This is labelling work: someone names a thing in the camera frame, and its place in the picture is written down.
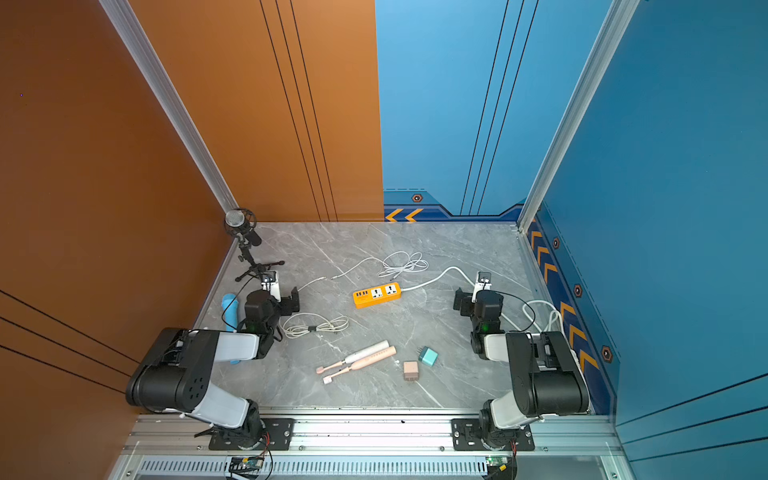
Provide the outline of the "teal charger adapter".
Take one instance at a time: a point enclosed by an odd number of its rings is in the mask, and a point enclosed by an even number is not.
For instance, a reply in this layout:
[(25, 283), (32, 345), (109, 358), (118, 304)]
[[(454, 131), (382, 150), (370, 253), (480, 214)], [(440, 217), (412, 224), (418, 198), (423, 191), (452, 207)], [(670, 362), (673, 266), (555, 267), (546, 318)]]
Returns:
[(419, 352), (418, 361), (424, 365), (432, 367), (437, 362), (438, 357), (439, 354), (437, 351), (428, 346), (425, 346)]

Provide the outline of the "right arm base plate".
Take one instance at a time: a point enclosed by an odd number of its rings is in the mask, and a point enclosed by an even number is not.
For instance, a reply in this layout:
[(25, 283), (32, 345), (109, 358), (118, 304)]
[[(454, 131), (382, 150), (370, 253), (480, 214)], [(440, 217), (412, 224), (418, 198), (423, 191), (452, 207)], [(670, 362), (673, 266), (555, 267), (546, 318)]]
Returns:
[(482, 425), (478, 418), (454, 418), (450, 424), (455, 451), (510, 451), (515, 446), (518, 451), (532, 452), (536, 448), (529, 425), (497, 429)]

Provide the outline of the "orange power strip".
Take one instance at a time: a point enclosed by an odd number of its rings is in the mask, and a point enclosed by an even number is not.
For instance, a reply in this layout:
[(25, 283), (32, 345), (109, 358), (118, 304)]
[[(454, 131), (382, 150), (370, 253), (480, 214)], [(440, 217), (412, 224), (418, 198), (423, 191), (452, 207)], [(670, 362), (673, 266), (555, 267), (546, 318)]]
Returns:
[(398, 300), (401, 296), (400, 285), (397, 282), (392, 282), (354, 292), (353, 302), (357, 309), (363, 309)]

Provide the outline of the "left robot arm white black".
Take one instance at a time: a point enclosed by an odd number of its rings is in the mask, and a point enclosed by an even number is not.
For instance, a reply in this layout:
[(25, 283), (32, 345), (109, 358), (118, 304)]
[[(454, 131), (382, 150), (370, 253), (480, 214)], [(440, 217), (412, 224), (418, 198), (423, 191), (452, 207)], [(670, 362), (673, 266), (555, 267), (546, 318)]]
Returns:
[(256, 401), (220, 388), (211, 374), (216, 363), (264, 358), (280, 331), (279, 319), (300, 311), (299, 290), (281, 298), (253, 291), (244, 310), (234, 332), (163, 329), (131, 376), (126, 401), (208, 424), (197, 435), (210, 438), (211, 450), (288, 450), (294, 419), (264, 420)]

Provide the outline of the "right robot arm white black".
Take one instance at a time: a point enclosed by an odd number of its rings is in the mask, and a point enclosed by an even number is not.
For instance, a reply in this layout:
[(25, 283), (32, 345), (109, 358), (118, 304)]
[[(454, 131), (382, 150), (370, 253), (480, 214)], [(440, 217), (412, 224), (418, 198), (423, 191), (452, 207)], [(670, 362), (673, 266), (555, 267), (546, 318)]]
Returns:
[(520, 444), (529, 425), (546, 415), (580, 415), (590, 410), (587, 381), (563, 333), (504, 332), (502, 308), (501, 292), (455, 291), (453, 309), (472, 323), (473, 352), (509, 368), (511, 390), (484, 403), (474, 434), (494, 450)]

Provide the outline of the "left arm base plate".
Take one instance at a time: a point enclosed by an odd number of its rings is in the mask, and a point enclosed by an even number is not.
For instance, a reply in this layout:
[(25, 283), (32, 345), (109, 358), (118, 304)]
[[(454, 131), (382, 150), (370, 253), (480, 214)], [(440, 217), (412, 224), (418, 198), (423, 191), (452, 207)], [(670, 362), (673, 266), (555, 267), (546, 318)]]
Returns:
[(210, 438), (211, 451), (287, 451), (293, 438), (295, 420), (289, 417), (262, 418), (261, 430), (253, 438), (231, 433), (216, 433)]

